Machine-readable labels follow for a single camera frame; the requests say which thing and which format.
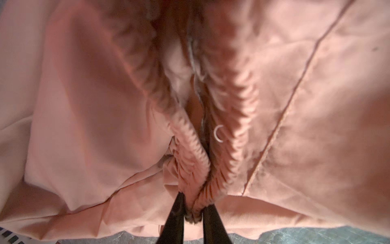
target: pink garment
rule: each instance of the pink garment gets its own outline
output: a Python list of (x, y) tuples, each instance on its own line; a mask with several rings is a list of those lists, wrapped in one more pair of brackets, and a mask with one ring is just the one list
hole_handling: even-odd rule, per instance
[(0, 225), (42, 240), (158, 236), (179, 191), (188, 240), (212, 203), (252, 239), (345, 224), (390, 236), (389, 11), (8, 0)]

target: cloth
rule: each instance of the cloth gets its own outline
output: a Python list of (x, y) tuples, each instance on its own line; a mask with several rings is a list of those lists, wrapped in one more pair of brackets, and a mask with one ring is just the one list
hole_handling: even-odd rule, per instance
[(158, 236), (180, 191), (196, 223), (185, 239), (214, 202), (252, 239), (345, 224), (389, 236), (389, 10), (9, 0), (0, 225), (41, 240)]

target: gray floor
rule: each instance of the gray floor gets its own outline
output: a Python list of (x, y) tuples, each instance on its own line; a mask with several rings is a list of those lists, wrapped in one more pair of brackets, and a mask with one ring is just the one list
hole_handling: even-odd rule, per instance
[[(334, 229), (285, 228), (263, 233), (258, 240), (230, 234), (234, 244), (390, 244), (390, 239), (351, 227)], [(154, 244), (155, 237), (136, 237), (120, 232), (101, 239), (59, 240), (61, 244)], [(185, 244), (202, 244), (203, 239)]]

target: stitched seam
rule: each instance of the stitched seam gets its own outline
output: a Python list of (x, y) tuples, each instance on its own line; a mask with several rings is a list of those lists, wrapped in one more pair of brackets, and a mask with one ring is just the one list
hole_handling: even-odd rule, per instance
[(268, 141), (265, 149), (264, 149), (264, 152), (263, 152), (263, 155), (261, 155), (261, 158), (259, 160), (259, 162), (257, 163), (256, 165), (256, 168), (255, 170), (253, 171), (252, 175), (250, 176), (249, 178), (249, 181), (248, 183), (246, 184), (245, 188), (244, 188), (244, 191), (242, 193), (242, 196), (248, 194), (248, 190), (250, 188), (250, 186), (252, 185), (258, 171), (260, 170), (260, 167), (262, 166), (262, 164), (264, 163), (265, 159), (267, 158), (268, 156), (268, 152), (269, 150), (271, 149), (273, 143), (275, 142), (277, 136), (278, 136), (278, 133), (280, 131), (280, 128), (282, 127), (282, 124), (283, 122), (285, 121), (287, 115), (289, 114), (290, 112), (290, 108), (291, 108), (291, 105), (292, 103), (296, 100), (297, 98), (297, 90), (298, 88), (300, 87), (300, 85), (302, 84), (302, 81), (303, 81), (303, 78), (305, 77), (310, 65), (311, 65), (311, 62), (315, 56), (315, 54), (317, 53), (317, 50), (321, 44), (321, 42), (328, 36), (328, 34), (335, 28), (335, 26), (340, 22), (341, 18), (344, 16), (345, 12), (347, 11), (347, 9), (352, 5), (352, 3), (354, 2), (355, 0), (350, 0), (343, 8), (342, 10), (340, 11), (340, 13), (338, 14), (337, 18), (334, 20), (334, 22), (329, 26), (329, 28), (325, 31), (325, 33), (316, 41), (316, 43), (314, 44), (314, 48), (313, 48), (313, 51), (312, 53), (310, 54), (309, 58), (307, 59), (306, 61), (306, 64), (305, 64), (305, 67), (303, 69), (303, 72), (300, 76), (300, 78), (298, 79), (298, 83), (297, 85), (295, 86), (295, 89), (293, 90), (292, 92), (292, 95), (289, 99), (289, 101), (287, 102), (287, 105), (285, 107), (285, 109), (283, 110), (283, 113), (282, 113), (282, 116), (280, 117), (279, 119), (279, 122), (278, 124), (276, 125), (272, 135), (271, 135), (271, 139)]

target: pink fabric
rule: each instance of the pink fabric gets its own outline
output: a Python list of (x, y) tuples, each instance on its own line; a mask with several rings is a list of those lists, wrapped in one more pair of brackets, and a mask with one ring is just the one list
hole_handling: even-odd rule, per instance
[(247, 238), (343, 224), (388, 236), (389, 10), (8, 0), (0, 225), (42, 240), (158, 236), (181, 191), (197, 222), (186, 239), (211, 203)]

